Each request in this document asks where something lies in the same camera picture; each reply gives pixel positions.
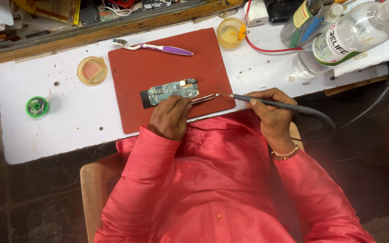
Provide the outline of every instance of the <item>hand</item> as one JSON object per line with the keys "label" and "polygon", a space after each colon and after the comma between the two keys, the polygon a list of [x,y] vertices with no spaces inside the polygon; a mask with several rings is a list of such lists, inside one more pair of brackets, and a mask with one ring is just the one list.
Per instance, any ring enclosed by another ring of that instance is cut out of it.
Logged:
{"label": "hand", "polygon": [[148,130],[173,141],[181,141],[187,131],[187,112],[192,98],[170,96],[162,99],[154,108],[149,120]]}
{"label": "hand", "polygon": [[[278,88],[250,92],[247,96],[268,99],[291,105],[297,104],[293,98],[287,96]],[[251,99],[250,103],[247,103],[246,106],[247,108],[252,108],[261,119],[261,132],[267,139],[273,151],[279,154],[288,154],[295,149],[295,144],[290,139],[289,133],[290,121],[294,115],[293,110],[267,106],[256,99]]]}

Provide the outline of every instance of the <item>tweezers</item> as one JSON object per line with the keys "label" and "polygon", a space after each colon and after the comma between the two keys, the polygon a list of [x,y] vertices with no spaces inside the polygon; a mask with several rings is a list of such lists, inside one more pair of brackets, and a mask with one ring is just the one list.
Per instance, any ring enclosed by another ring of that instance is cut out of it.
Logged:
{"label": "tweezers", "polygon": [[202,98],[194,99],[194,100],[192,100],[191,103],[189,103],[189,105],[200,103],[200,102],[205,102],[207,100],[214,99],[217,96],[219,96],[218,93],[217,94],[208,95],[208,96],[205,96],[205,97],[202,97]]}

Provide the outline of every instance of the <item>white charger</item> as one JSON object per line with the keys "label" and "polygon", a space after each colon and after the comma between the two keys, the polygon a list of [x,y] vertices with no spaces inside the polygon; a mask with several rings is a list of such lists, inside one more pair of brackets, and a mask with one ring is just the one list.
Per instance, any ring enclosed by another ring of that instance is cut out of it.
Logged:
{"label": "white charger", "polygon": [[[244,13],[247,13],[247,5],[248,2],[244,5]],[[247,16],[247,26],[263,25],[267,20],[268,12],[264,0],[251,0],[249,15]]]}

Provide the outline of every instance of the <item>person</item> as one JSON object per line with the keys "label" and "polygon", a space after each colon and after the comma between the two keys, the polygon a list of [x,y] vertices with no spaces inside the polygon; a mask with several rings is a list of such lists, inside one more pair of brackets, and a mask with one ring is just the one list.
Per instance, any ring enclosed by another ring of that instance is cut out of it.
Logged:
{"label": "person", "polygon": [[[296,104],[276,88],[248,95]],[[269,193],[268,144],[311,228],[305,242],[375,242],[342,189],[291,140],[293,111],[252,99],[249,110],[187,124],[191,100],[162,100],[138,137],[117,143],[127,162],[94,242],[295,242]]]}

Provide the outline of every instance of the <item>left hand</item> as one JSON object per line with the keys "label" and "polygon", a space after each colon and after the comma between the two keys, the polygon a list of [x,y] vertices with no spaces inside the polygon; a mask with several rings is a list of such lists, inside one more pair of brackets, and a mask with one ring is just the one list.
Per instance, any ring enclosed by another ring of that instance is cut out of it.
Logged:
{"label": "left hand", "polygon": [[187,112],[192,98],[169,96],[154,108],[148,130],[173,141],[181,141],[187,130]]}

